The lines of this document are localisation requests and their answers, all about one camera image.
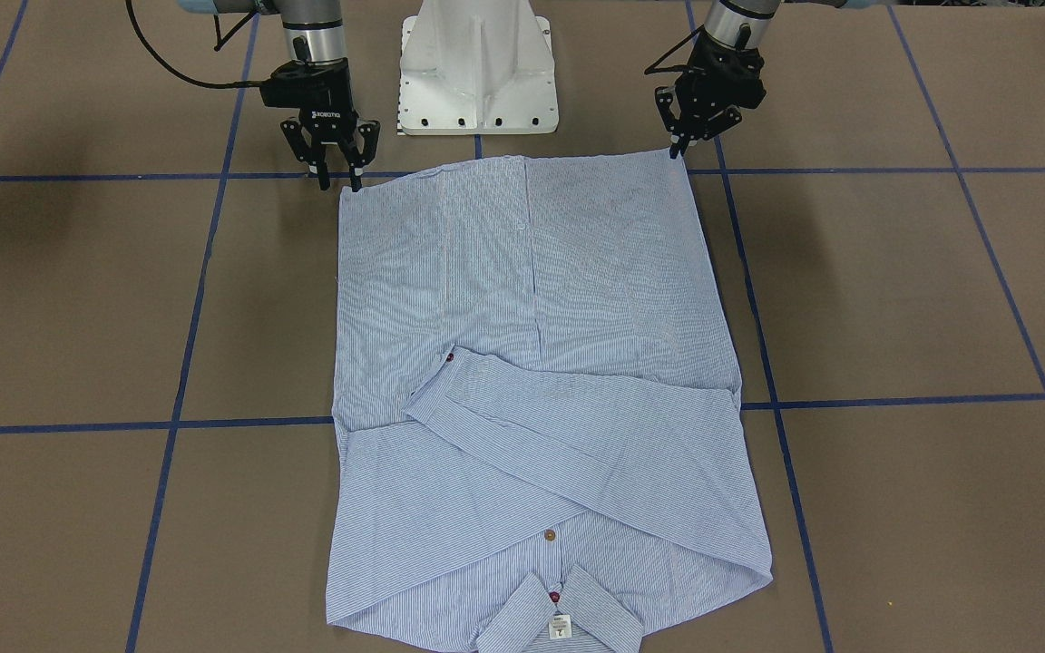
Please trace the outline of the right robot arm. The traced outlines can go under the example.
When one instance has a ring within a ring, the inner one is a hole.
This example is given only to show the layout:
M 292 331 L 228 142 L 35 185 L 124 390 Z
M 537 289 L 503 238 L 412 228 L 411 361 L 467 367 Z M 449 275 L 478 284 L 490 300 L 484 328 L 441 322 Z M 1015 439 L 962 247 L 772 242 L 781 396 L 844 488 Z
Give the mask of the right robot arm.
M 336 149 L 346 165 L 349 188 L 364 186 L 380 141 L 380 123 L 362 119 L 354 103 L 351 63 L 346 51 L 343 8 L 339 1 L 179 1 L 182 11 L 241 15 L 240 24 L 256 16 L 281 22 L 288 59 L 264 80 L 240 83 L 257 88 L 269 108 L 289 109 L 281 123 L 296 161 L 316 174 L 320 189 L 332 180 L 327 157 Z

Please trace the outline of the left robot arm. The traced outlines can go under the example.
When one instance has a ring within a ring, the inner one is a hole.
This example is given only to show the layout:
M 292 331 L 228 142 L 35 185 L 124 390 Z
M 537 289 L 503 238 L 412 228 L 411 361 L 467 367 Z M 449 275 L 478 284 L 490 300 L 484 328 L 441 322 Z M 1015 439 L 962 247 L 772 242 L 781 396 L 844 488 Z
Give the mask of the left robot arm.
M 714 1 L 702 24 L 644 70 L 676 75 L 654 94 L 672 160 L 683 157 L 692 143 L 742 123 L 744 109 L 757 109 L 766 99 L 760 79 L 766 61 L 759 46 L 780 5 Z

